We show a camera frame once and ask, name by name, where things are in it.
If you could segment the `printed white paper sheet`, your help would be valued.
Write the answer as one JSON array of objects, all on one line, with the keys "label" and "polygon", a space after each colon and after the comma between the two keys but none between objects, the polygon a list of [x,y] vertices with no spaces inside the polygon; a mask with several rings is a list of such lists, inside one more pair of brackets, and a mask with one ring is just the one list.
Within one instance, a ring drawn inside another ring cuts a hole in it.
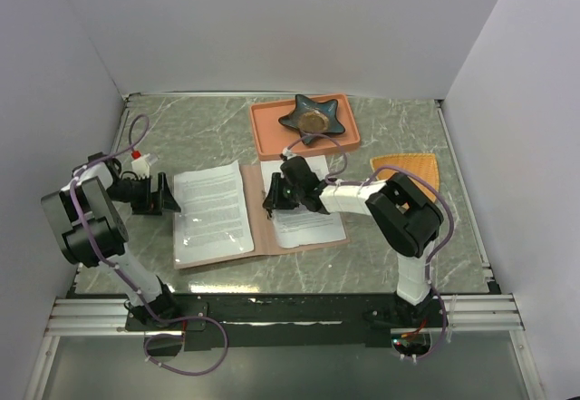
[{"label": "printed white paper sheet", "polygon": [[254,251],[237,161],[177,174],[173,191],[181,208],[173,227],[174,268],[223,262]]}]

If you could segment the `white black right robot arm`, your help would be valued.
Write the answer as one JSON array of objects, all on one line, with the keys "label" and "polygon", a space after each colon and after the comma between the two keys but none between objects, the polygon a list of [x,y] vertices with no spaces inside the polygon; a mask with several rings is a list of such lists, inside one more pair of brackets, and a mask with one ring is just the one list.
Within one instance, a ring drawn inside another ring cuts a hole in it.
[{"label": "white black right robot arm", "polygon": [[304,207],[324,215],[372,218],[398,256],[397,318],[413,327],[428,315],[430,257],[439,249],[435,241],[444,221],[423,189],[439,195],[423,178],[398,166],[382,166],[364,181],[345,181],[334,175],[320,178],[305,158],[294,156],[284,158],[270,177],[263,208],[269,215]]}]

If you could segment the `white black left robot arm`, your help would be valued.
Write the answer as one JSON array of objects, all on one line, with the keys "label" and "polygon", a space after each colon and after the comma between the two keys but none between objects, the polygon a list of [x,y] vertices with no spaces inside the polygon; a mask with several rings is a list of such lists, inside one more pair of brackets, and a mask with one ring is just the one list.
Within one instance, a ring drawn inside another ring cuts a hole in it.
[{"label": "white black left robot arm", "polygon": [[123,175],[121,162],[97,153],[72,171],[71,181],[41,198],[41,205],[60,251],[66,260],[96,268],[118,283],[128,298],[126,308],[142,324],[173,327],[181,311],[169,286],[147,270],[131,253],[129,233],[117,202],[131,213],[160,216],[181,211],[170,190],[167,175]]}]

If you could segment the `orange rectangular tray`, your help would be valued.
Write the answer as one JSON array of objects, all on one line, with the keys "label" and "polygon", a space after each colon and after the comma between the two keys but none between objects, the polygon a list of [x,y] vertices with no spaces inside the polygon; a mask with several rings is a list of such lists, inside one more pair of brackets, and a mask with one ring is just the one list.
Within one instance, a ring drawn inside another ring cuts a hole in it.
[{"label": "orange rectangular tray", "polygon": [[361,136],[344,94],[254,103],[249,117],[261,161],[278,160],[283,149],[305,157],[354,151]]}]

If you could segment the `dark blue star dish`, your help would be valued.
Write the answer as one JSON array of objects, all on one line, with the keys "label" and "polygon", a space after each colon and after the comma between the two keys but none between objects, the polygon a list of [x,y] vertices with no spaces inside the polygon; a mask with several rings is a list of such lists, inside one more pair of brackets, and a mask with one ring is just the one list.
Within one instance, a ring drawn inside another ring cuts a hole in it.
[{"label": "dark blue star dish", "polygon": [[281,116],[278,122],[300,134],[302,143],[309,146],[316,134],[340,135],[345,133],[345,127],[338,119],[339,102],[330,99],[323,102],[315,101],[303,94],[295,96],[294,109]]}]

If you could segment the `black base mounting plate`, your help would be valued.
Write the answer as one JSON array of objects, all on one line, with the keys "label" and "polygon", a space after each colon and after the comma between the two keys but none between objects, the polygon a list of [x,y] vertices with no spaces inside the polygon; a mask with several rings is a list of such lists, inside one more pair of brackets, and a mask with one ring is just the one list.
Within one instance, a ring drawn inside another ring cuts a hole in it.
[{"label": "black base mounting plate", "polygon": [[441,328],[447,320],[435,297],[417,307],[391,293],[178,294],[185,322],[161,326],[127,317],[131,333],[185,336],[188,351],[251,346],[389,347],[392,333]]}]

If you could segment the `orange woven rattan basket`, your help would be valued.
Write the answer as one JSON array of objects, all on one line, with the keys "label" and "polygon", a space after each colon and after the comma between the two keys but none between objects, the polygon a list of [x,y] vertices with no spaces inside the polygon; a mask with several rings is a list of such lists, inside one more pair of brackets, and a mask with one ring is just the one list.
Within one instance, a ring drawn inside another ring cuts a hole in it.
[{"label": "orange woven rattan basket", "polygon": [[373,171],[389,166],[389,169],[382,170],[377,180],[388,180],[397,167],[409,171],[425,180],[436,191],[440,190],[440,173],[436,155],[434,153],[395,153],[382,156],[375,156],[370,159]]}]

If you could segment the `aluminium frame rail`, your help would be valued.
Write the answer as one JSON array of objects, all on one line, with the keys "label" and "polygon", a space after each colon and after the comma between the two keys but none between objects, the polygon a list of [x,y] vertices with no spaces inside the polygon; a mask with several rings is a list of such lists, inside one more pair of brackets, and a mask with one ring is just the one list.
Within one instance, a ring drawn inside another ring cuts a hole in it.
[{"label": "aluminium frame rail", "polygon": [[[523,331],[511,295],[452,295],[443,298],[452,332]],[[44,334],[47,337],[125,335],[128,312],[120,298],[58,299]]]}]

